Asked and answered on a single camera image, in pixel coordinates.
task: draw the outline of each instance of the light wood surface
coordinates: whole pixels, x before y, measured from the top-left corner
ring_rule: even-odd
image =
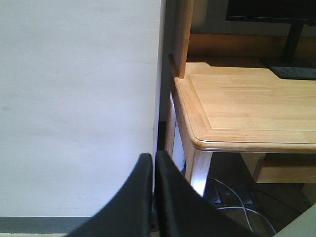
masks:
[[[257,183],[316,183],[316,159],[259,160],[253,178]]]
[[[174,83],[198,150],[316,151],[316,81],[279,79],[259,59],[194,58]]]
[[[187,60],[194,0],[178,0],[172,54],[177,76],[183,78]]]
[[[188,55],[213,57],[280,57],[285,41],[286,37],[281,36],[191,33]],[[315,59],[316,38],[300,37],[295,56]]]

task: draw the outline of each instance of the baseboard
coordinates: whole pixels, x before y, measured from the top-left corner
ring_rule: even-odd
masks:
[[[0,217],[0,233],[69,233],[89,217]]]

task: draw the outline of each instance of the wooden desk leg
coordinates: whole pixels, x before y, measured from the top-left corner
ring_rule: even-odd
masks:
[[[164,149],[168,152],[171,159],[173,156],[175,128],[176,128],[176,112],[173,105],[172,95],[170,93]]]
[[[240,153],[243,161],[245,162],[251,176],[254,176],[257,163],[260,159],[264,159],[266,153]]]
[[[186,157],[185,177],[195,191],[203,196],[213,152],[194,149],[192,155],[193,157]]]

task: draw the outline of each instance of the gray floor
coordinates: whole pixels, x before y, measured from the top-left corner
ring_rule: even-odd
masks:
[[[257,210],[267,217],[277,231],[283,229],[311,206],[301,192],[301,184],[257,184],[253,182],[238,153],[214,153],[208,176],[221,180],[233,189],[244,184],[254,201],[253,205],[246,207]],[[209,179],[206,189],[210,187],[210,182],[212,181]],[[240,206],[238,200],[227,189],[219,184],[214,185],[220,190],[225,205]],[[243,210],[222,211],[230,218],[248,227]],[[250,213],[249,219],[254,231],[260,236],[270,237],[274,235],[262,218]]]

